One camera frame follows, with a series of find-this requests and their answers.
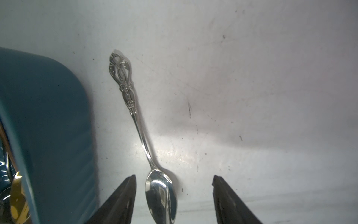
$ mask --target blue bowl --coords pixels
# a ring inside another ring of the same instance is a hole
[[[34,224],[82,224],[97,208],[90,108],[59,62],[0,48],[0,121]]]

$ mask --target metal utensil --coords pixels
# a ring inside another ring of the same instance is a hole
[[[151,172],[145,182],[145,196],[149,211],[157,224],[173,224],[177,208],[176,193],[170,178],[155,165],[150,155],[145,134],[140,123],[135,91],[131,81],[131,64],[120,51],[114,50],[110,56],[109,71],[119,85],[124,102],[133,118],[142,147],[150,164]]]
[[[25,191],[22,186],[22,176],[17,172],[10,190],[11,219],[15,224],[30,224],[29,204],[26,200]]]

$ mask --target teaspoon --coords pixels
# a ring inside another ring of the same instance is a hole
[[[140,114],[131,81],[131,64],[128,58],[118,50],[114,50],[110,56],[109,72],[119,85],[151,168],[145,182],[145,196],[149,211],[157,224],[173,224],[177,207],[174,186],[170,178],[155,165],[150,155],[145,134],[140,123]]]

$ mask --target gold spoon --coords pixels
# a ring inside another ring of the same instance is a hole
[[[22,176],[16,173],[10,190],[11,219],[15,224],[30,224],[29,204],[26,200],[24,188],[21,184]]]

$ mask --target spoon handle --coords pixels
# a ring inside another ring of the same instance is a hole
[[[140,114],[136,104],[136,96],[133,83],[131,81],[132,68],[130,61],[120,51],[114,50],[110,56],[109,71],[112,78],[118,83],[119,89],[122,92],[124,102],[126,103],[129,112],[133,118],[140,141],[142,143],[142,148],[144,149],[144,152],[150,164],[150,168],[152,170],[158,169],[150,155],[143,127],[140,123]]]

